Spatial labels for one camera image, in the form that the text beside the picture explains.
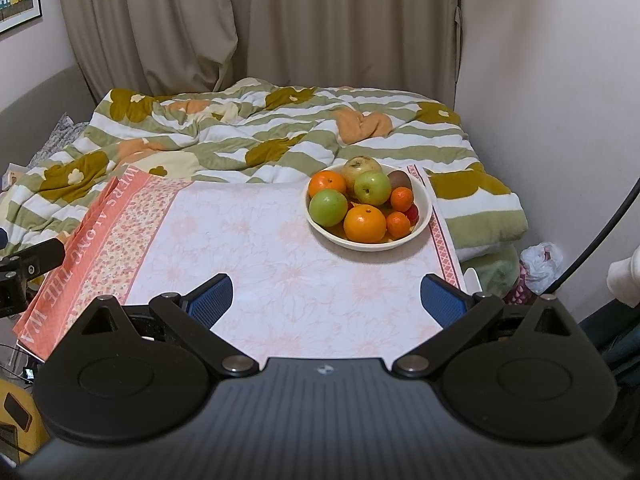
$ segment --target screw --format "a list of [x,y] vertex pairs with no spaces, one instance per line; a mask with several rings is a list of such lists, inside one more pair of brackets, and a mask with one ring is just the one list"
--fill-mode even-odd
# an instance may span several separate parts
[[254,365],[254,360],[246,355],[231,355],[222,360],[222,366],[230,372],[245,372]]
[[429,360],[416,354],[405,355],[396,362],[398,367],[405,372],[423,372],[429,368]]

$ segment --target cable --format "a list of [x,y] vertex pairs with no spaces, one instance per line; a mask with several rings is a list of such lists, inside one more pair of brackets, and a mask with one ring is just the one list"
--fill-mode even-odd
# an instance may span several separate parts
[[20,446],[16,446],[13,442],[10,442],[9,440],[5,439],[5,437],[0,436],[0,440],[2,440],[2,442],[7,444],[8,446],[13,447],[16,451],[19,451],[21,453],[24,453],[25,455],[31,456],[31,453],[29,453],[27,450],[22,449]]
[[[28,352],[25,352],[24,350],[20,350],[19,348],[16,348],[16,347],[11,346],[11,345],[5,345],[5,344],[0,343],[0,347],[10,348],[11,350],[14,350],[16,352],[20,352],[21,354],[25,354],[27,357],[32,357],[32,355],[29,354]],[[22,377],[21,375],[18,375],[17,373],[9,370],[9,368],[6,368],[6,367],[4,367],[2,365],[0,365],[0,368],[2,368],[2,370],[4,370],[5,372],[10,373],[15,378],[20,379],[21,381],[25,381],[25,382],[27,382],[29,384],[33,384],[32,380],[27,379],[26,377]]]
[[631,205],[636,200],[636,198],[638,198],[639,194],[640,194],[640,178],[636,182],[635,186],[633,186],[629,194],[626,196],[624,202],[620,205],[620,207],[615,212],[615,214],[607,222],[607,225],[605,225],[602,231],[598,233],[598,236],[596,236],[593,239],[593,242],[591,242],[588,245],[588,247],[582,252],[582,254],[578,256],[577,260],[575,260],[568,267],[568,269],[562,273],[562,276],[560,276],[551,285],[549,285],[549,287],[544,291],[544,294],[555,293],[555,291],[558,290],[558,288],[560,288],[560,286],[566,280],[568,280],[576,270],[578,270],[578,267],[580,267],[587,260],[587,258],[593,254],[593,251],[595,251],[599,247],[599,245],[604,241],[604,239],[607,236],[609,236],[610,232],[613,231],[613,228],[616,225],[618,225],[618,222],[620,222],[620,220],[625,215],[625,213],[629,211],[629,208],[631,208]]
[[16,377],[17,379],[20,379],[21,381],[25,381],[27,383],[33,384],[33,381],[31,381],[31,379],[27,379],[26,377],[22,377],[22,376],[18,375],[17,373],[12,372],[11,370],[9,370],[9,368],[5,368],[2,365],[0,365],[0,368],[2,368],[2,370],[4,370],[5,372],[9,372],[12,376]]
[[15,350],[16,352],[20,352],[21,354],[25,354],[27,357],[33,357],[29,352],[25,352],[24,350],[20,350],[18,347],[5,345],[0,343],[0,346],[4,346],[5,348],[10,348],[11,350]]

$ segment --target logo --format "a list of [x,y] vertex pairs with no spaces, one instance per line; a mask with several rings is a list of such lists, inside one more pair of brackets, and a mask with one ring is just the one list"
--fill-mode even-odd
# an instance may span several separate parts
[[321,375],[331,375],[332,373],[334,373],[335,368],[332,367],[331,365],[322,365],[316,368],[316,370]]

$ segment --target plastic bag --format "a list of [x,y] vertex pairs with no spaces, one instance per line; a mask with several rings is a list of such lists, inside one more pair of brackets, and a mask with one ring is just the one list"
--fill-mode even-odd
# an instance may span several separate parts
[[524,249],[520,260],[527,269],[525,283],[534,294],[542,294],[562,274],[562,253],[552,243]]

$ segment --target beige curtain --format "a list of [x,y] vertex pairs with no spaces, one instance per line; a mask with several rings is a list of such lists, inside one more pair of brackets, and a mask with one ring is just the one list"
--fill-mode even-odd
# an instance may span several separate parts
[[251,0],[246,72],[279,85],[403,89],[453,105],[457,6],[458,0]]
[[402,89],[453,105],[458,0],[62,0],[102,97],[278,85]]
[[230,0],[61,0],[94,98],[111,88],[150,95],[230,83],[238,38]]

